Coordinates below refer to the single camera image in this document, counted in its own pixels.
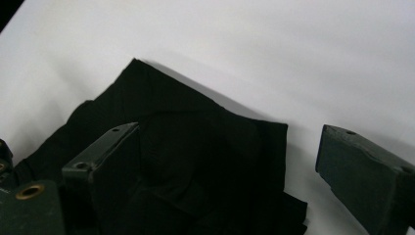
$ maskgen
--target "black fabric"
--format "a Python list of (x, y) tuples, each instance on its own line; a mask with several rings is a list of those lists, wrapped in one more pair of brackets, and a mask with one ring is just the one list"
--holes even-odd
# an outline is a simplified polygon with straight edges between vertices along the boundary
[(118, 234), (303, 234), (306, 203), (283, 192), (288, 125), (234, 115), (138, 60), (16, 166), (52, 179), (110, 128), (140, 124), (142, 188)]

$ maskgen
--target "black cloth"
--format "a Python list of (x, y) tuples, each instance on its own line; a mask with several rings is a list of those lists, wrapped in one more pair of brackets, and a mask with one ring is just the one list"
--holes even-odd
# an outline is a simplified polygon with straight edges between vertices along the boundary
[(303, 234), (306, 203), (284, 191), (287, 124), (240, 117), (133, 60), (94, 101), (15, 169), (17, 184), (52, 179), (107, 130), (140, 125), (137, 234)]

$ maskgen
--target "dark metal object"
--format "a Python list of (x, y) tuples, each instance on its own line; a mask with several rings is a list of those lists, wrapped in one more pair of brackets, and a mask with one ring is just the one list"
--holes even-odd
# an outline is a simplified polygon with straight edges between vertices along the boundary
[(13, 170), (13, 154), (6, 142), (0, 139), (0, 183), (3, 182)]
[(65, 235), (58, 188), (53, 181), (0, 189), (0, 234)]
[[(1, 148), (3, 172), (10, 172), (11, 153), (4, 142)], [(130, 199), (141, 182), (139, 158), (138, 124), (125, 124), (65, 165), (62, 187), (42, 180), (0, 188), (0, 234), (134, 234), (133, 219), (123, 216), (137, 210)]]
[(415, 167), (362, 136), (325, 125), (316, 171), (370, 234), (414, 227)]
[(130, 201), (141, 182), (139, 146), (138, 124), (125, 124), (108, 131), (62, 169), (67, 191), (92, 207), (100, 234), (125, 231), (125, 215), (138, 210)]

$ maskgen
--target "white backdrop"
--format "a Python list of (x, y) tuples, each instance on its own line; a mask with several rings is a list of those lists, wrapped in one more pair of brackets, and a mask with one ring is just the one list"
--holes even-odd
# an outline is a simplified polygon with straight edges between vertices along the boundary
[(412, 0), (25, 0), (0, 34), (0, 137), (15, 163), (134, 57), (290, 126), (286, 191), (309, 202), (306, 234), (366, 234), (314, 171), (324, 123), (415, 164)]

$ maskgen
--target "mounting hole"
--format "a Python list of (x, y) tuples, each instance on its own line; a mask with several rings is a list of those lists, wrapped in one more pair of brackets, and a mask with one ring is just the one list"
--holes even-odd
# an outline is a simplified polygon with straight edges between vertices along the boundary
[(45, 186), (43, 184), (33, 184), (21, 190), (21, 192), (19, 192), (18, 194), (16, 194), (16, 199), (18, 200), (31, 199), (41, 194), (44, 190), (45, 190)]
[(89, 165), (86, 163), (77, 163), (74, 165), (76, 168), (88, 168)]
[(406, 166), (401, 166), (400, 168), (403, 170), (403, 172), (406, 172), (406, 173), (413, 173), (414, 172), (411, 168), (406, 167)]

